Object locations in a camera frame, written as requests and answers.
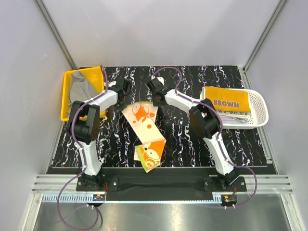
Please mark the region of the cream orange fox towel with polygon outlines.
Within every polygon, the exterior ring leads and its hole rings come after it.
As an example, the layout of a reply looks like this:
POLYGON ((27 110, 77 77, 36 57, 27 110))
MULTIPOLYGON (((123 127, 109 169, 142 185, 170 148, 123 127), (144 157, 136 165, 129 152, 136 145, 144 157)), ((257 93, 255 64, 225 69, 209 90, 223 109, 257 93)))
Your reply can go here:
POLYGON ((136 102, 122 110, 122 114, 141 144, 134 147, 134 159, 141 162, 146 173, 160 166, 166 139, 155 124, 158 107, 151 102, 136 102))

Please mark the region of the yellow brown bear towel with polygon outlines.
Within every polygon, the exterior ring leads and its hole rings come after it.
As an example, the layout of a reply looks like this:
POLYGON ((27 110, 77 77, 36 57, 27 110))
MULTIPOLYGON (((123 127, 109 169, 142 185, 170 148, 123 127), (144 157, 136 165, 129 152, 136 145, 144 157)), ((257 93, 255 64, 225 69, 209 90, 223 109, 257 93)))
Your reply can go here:
POLYGON ((250 113, 249 95, 246 91, 206 86, 202 94, 219 111, 250 113))

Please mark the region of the blue white patterned towel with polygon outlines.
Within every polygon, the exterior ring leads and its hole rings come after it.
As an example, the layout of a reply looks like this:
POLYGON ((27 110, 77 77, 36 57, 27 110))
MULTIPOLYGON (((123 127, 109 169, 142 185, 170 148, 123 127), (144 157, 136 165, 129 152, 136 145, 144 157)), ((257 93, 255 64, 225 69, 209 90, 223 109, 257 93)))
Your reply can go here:
POLYGON ((251 113, 217 111, 223 123, 247 123, 251 118, 251 113))

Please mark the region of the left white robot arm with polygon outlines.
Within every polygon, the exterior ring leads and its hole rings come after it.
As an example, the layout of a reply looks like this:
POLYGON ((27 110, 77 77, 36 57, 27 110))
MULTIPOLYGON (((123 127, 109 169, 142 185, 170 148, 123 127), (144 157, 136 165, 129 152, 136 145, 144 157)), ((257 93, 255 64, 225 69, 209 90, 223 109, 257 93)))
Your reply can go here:
POLYGON ((103 187, 102 165, 98 159, 96 140, 100 132, 100 113, 123 102, 131 91, 127 79, 118 79, 100 94, 86 101, 74 101, 69 117, 69 133, 78 146, 81 172, 78 182, 97 191, 103 187))

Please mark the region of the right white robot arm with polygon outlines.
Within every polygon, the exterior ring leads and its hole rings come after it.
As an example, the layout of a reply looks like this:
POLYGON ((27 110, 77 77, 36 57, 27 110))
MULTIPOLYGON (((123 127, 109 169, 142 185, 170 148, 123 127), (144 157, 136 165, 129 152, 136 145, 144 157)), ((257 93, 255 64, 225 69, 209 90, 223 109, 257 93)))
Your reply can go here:
POLYGON ((171 105, 189 115, 192 129, 205 141, 214 159, 219 187, 225 191, 231 190, 239 174, 235 171, 235 164, 227 155, 222 140, 223 124, 212 102, 209 99, 200 101, 166 87, 157 77, 146 85, 152 93, 155 106, 171 105))

